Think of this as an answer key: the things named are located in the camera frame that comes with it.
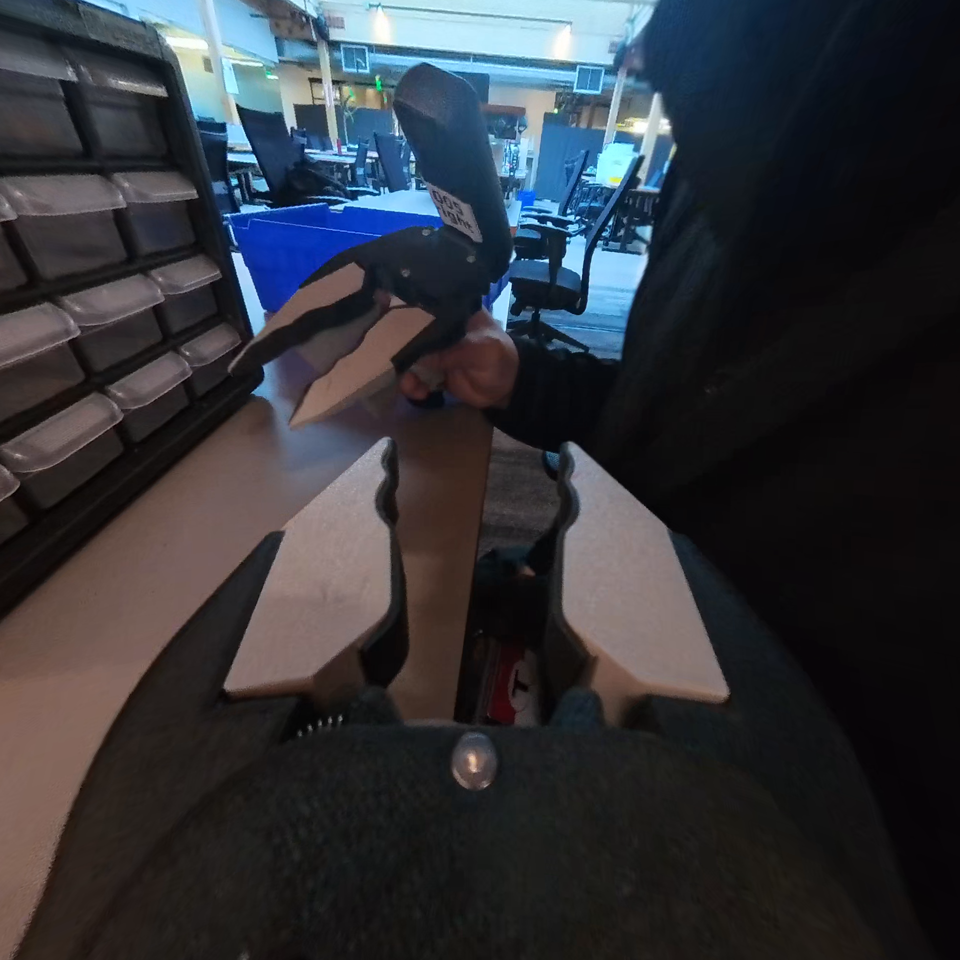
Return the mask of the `black office chair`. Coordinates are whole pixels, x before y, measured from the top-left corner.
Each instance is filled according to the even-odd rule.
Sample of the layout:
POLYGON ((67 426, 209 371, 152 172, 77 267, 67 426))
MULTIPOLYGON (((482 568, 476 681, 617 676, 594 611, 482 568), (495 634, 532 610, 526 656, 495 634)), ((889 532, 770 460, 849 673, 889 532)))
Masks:
POLYGON ((394 134, 373 135, 381 182, 390 193, 410 190, 409 165, 404 159, 402 139, 394 134))
POLYGON ((339 204, 350 199, 340 182, 328 177, 306 157, 284 125, 280 113, 236 107, 241 126, 276 208, 339 204))
POLYGON ((564 266, 569 231, 550 222, 537 223, 546 242, 545 259, 514 259, 510 265, 510 303, 507 332, 543 346, 559 344, 581 354, 590 348, 544 320, 544 312, 582 316, 589 303, 591 269, 600 240, 638 185, 644 157, 634 154, 626 172, 585 235, 582 270, 564 266))

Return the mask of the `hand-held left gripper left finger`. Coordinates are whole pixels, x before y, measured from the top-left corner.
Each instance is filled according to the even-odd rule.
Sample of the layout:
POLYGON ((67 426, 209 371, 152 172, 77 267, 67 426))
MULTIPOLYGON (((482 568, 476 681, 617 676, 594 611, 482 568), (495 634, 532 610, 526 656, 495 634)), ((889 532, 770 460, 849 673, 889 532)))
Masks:
POLYGON ((343 703, 388 689, 410 648, 399 455, 380 438, 283 527, 223 691, 343 703))

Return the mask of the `blue plastic bin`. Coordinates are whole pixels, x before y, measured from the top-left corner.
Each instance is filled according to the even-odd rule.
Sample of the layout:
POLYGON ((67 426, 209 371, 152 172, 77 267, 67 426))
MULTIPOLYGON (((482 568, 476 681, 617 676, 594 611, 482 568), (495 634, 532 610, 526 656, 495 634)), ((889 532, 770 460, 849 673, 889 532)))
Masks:
POLYGON ((338 206, 258 206, 229 214, 225 222, 268 314, 342 251, 409 227, 442 225, 426 191, 386 193, 338 206))

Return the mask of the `person's right forearm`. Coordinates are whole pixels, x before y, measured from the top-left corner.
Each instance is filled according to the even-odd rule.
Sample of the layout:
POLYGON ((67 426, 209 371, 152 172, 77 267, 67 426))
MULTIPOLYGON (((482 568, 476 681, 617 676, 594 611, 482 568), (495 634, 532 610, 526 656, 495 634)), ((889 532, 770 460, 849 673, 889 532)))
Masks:
POLYGON ((518 355, 517 375, 506 404, 486 408, 486 419, 534 449, 558 452, 574 443, 591 450, 622 362, 509 339, 518 355))

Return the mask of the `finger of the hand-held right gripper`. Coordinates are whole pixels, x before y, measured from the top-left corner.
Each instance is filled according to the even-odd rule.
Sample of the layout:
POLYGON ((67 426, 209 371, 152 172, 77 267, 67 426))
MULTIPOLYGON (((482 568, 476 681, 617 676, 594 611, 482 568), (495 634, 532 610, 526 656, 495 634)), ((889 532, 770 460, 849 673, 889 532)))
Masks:
POLYGON ((368 314, 378 316, 374 283, 359 264, 347 262, 301 286, 236 355, 229 370, 252 372, 368 314))
POLYGON ((302 429, 333 417, 357 402, 394 385, 394 358, 434 322, 416 307, 390 309, 368 330, 354 350, 339 357, 330 370, 306 390, 289 420, 302 429))

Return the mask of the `red white object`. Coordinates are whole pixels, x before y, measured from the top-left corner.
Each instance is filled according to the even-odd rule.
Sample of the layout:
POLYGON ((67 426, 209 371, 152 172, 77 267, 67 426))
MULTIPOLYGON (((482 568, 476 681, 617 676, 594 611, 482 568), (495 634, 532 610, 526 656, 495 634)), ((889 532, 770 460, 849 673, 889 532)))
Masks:
POLYGON ((534 727, 541 719, 537 657, 515 643, 491 643, 481 697, 481 719, 491 726, 534 727))

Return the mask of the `person's right hand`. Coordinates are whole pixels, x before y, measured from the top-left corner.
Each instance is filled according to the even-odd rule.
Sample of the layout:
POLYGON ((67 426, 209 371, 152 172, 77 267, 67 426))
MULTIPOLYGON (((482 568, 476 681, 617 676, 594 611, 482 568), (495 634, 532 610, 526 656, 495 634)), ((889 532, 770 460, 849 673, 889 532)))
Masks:
POLYGON ((516 343, 480 309, 458 342, 421 357, 399 378, 398 389, 411 401, 423 401, 430 383, 438 380, 458 402, 478 410, 502 410, 509 405, 519 370, 516 343))

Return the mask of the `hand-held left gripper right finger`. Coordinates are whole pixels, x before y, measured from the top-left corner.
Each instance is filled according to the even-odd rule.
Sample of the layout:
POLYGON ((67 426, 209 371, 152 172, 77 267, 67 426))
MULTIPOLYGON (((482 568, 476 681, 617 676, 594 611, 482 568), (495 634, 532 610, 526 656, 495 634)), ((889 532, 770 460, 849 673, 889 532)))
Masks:
POLYGON ((608 722, 657 697, 725 704, 730 688, 666 524, 580 446, 558 455, 546 702, 593 692, 608 722))

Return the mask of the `person's dark clothed body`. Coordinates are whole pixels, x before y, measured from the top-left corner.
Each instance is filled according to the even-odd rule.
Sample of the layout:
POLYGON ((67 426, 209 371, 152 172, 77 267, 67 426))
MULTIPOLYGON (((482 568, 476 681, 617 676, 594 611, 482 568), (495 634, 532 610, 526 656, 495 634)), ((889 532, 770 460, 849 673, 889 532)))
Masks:
POLYGON ((958 958, 958 2, 659 2, 676 151, 595 461, 790 650, 958 958))

